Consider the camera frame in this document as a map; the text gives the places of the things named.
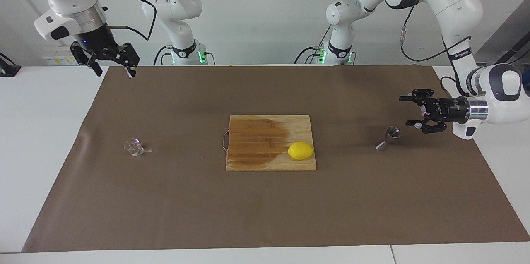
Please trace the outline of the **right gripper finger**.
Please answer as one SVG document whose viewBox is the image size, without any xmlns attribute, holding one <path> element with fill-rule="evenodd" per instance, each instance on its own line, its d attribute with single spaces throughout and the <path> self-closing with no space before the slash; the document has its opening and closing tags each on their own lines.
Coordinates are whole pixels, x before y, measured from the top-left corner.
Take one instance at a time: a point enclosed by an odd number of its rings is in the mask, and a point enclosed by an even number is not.
<svg viewBox="0 0 530 264">
<path fill-rule="evenodd" d="M 119 64 L 127 70 L 127 74 L 130 78 L 134 79 L 136 76 L 136 67 L 140 62 L 140 57 L 135 51 L 134 47 L 130 42 L 126 42 L 123 45 L 116 45 L 116 52 L 113 53 L 113 61 Z"/>
<path fill-rule="evenodd" d="M 81 45 L 78 42 L 72 42 L 70 45 L 70 52 L 74 56 L 76 62 L 79 65 L 85 65 L 97 75 L 101 76 L 103 74 L 103 70 L 100 66 L 100 64 L 97 62 L 98 57 L 95 53 L 91 53 L 90 56 L 87 56 L 87 53 L 83 50 Z"/>
</svg>

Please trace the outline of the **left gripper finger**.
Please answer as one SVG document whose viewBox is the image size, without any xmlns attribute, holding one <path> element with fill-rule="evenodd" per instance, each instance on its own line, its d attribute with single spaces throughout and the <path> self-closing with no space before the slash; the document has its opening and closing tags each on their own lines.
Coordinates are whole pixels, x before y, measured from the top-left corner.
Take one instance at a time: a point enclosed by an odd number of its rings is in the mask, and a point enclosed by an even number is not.
<svg viewBox="0 0 530 264">
<path fill-rule="evenodd" d="M 435 102 L 435 98 L 432 97 L 433 94 L 434 90 L 431 89 L 413 89 L 408 95 L 399 96 L 399 101 L 411 101 L 421 107 L 426 104 L 433 104 Z"/>
<path fill-rule="evenodd" d="M 435 121 L 434 125 L 429 125 L 428 123 L 430 121 L 428 118 L 423 120 L 407 120 L 406 126 L 412 126 L 417 130 L 422 130 L 424 134 L 441 133 L 447 128 L 447 125 L 443 121 Z"/>
</svg>

